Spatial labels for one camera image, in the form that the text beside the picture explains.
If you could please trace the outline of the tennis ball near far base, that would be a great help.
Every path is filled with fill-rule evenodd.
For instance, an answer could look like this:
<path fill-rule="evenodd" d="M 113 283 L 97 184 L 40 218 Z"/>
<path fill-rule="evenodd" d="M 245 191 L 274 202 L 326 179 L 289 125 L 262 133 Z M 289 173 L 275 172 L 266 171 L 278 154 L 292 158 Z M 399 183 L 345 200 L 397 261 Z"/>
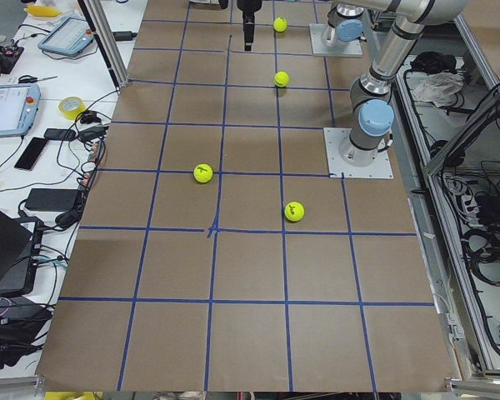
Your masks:
<path fill-rule="evenodd" d="M 288 28 L 288 21 L 284 17 L 277 17 L 273 22 L 273 29 L 277 33 L 283 33 Z"/>

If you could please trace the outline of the tennis ball upper middle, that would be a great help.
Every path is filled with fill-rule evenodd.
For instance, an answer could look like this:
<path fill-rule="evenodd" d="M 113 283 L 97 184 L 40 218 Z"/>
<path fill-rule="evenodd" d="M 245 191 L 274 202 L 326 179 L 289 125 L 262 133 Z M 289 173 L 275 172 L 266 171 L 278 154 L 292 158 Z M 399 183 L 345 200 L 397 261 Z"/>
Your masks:
<path fill-rule="evenodd" d="M 278 71 L 274 75 L 274 83 L 278 88 L 286 88 L 290 83 L 290 76 L 285 71 Z"/>

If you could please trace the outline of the tennis ball centre left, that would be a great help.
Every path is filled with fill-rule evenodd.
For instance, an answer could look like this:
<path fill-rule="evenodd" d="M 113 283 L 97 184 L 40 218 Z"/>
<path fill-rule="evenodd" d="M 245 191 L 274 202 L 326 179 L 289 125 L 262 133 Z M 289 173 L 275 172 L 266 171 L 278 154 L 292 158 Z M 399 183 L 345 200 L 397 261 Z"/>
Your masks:
<path fill-rule="evenodd" d="M 200 163 L 193 169 L 193 177 L 198 183 L 208 183 L 213 179 L 213 169 L 206 163 Z"/>

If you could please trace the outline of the tennis ball centre right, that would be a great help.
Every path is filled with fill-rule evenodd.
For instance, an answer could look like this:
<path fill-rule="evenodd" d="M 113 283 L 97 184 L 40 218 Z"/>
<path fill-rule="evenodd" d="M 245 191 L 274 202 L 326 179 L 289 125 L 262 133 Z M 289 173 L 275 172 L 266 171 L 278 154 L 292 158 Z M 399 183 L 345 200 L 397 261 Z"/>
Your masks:
<path fill-rule="evenodd" d="M 284 206 L 283 215 L 291 223 L 299 222 L 305 216 L 305 207 L 298 201 L 291 201 Z"/>

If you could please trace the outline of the upper teach pendant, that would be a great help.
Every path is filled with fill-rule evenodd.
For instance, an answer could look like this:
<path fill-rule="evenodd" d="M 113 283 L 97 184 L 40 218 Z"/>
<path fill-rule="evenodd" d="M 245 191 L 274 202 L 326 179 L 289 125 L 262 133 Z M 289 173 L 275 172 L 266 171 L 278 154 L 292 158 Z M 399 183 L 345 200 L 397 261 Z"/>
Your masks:
<path fill-rule="evenodd" d="M 85 19 L 65 17 L 37 47 L 45 53 L 75 58 L 93 40 L 93 32 Z"/>

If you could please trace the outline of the teach pendant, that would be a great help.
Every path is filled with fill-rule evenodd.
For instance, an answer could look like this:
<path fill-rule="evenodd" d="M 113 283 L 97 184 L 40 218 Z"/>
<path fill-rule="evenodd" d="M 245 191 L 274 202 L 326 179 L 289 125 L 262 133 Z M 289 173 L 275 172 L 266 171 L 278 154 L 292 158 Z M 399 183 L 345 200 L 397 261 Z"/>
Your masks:
<path fill-rule="evenodd" d="M 36 83 L 0 85 L 0 138 L 23 137 L 28 133 L 40 96 Z"/>
<path fill-rule="evenodd" d="M 93 40 L 93 32 L 85 19 L 65 17 L 37 47 L 45 53 L 75 58 Z"/>

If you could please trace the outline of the yellow tape roll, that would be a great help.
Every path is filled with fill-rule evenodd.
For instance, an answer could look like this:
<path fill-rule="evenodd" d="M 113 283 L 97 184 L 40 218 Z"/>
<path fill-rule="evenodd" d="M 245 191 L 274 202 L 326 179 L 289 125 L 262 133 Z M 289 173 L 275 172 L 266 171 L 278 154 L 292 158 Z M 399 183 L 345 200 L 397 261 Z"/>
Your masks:
<path fill-rule="evenodd" d="M 61 100 L 58 109 L 67 120 L 74 121 L 87 110 L 87 106 L 80 97 L 71 96 Z"/>

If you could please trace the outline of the white crumpled cloth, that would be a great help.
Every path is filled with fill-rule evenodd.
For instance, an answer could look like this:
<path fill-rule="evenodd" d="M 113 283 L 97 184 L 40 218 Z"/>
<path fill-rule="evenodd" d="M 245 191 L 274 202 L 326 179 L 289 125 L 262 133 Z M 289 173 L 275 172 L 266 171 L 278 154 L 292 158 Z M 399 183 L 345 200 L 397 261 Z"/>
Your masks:
<path fill-rule="evenodd" d="M 438 108 L 450 106 L 463 84 L 464 78 L 455 73 L 428 75 L 412 90 L 412 97 L 415 101 L 433 103 Z"/>

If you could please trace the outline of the black scissors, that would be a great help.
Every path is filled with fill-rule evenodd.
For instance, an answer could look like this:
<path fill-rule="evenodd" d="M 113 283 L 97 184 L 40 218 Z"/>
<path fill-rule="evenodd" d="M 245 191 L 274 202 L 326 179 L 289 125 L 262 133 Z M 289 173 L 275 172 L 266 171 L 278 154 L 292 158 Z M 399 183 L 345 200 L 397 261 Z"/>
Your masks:
<path fill-rule="evenodd" d="M 18 83 L 38 83 L 50 79 L 57 78 L 57 76 L 51 76 L 51 77 L 34 77 L 32 75 L 22 75 L 21 77 L 18 78 L 17 82 Z"/>

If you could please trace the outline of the lower teach pendant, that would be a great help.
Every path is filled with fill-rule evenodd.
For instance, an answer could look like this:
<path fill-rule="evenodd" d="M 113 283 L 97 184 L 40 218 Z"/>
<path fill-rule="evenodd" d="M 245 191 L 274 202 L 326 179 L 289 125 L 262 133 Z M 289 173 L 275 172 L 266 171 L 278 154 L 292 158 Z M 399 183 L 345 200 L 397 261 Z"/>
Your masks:
<path fill-rule="evenodd" d="M 0 138 L 23 137 L 28 133 L 40 96 L 36 83 L 0 85 Z"/>

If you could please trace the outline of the black smartphone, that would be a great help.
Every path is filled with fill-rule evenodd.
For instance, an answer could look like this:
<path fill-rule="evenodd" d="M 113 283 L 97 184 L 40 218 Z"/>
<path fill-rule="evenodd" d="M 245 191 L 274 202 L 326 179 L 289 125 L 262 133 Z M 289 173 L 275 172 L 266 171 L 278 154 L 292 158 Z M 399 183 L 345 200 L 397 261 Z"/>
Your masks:
<path fill-rule="evenodd" d="M 31 171 L 47 144 L 48 140 L 46 138 L 33 137 L 16 161 L 14 168 Z"/>

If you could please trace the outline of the black power adapter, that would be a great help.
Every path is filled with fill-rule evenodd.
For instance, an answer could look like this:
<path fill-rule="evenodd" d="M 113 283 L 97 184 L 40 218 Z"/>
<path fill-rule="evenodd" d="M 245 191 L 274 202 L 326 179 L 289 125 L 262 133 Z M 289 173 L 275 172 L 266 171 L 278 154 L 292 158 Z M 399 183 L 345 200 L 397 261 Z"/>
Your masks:
<path fill-rule="evenodd" d="M 25 208 L 30 211 L 66 212 L 74 208 L 77 189 L 33 188 L 27 196 Z"/>

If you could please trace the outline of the black laptop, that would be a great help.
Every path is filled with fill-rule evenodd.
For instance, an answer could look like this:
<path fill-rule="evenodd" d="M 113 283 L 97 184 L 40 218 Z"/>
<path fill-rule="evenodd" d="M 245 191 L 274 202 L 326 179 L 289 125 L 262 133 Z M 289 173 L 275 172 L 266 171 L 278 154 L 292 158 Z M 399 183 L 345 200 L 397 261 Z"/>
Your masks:
<path fill-rule="evenodd" d="M 11 218 L 0 211 L 0 298 L 33 290 L 43 222 L 37 217 Z"/>

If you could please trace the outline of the aluminium frame post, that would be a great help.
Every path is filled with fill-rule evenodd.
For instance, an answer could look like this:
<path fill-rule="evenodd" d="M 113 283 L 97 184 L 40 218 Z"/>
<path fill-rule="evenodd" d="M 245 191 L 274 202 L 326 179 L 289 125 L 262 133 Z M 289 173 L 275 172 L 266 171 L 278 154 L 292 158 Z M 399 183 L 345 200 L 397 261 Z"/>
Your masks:
<path fill-rule="evenodd" d="M 77 3 L 94 34 L 114 87 L 117 90 L 126 87 L 128 85 L 128 72 L 101 2 L 98 0 L 77 0 Z"/>

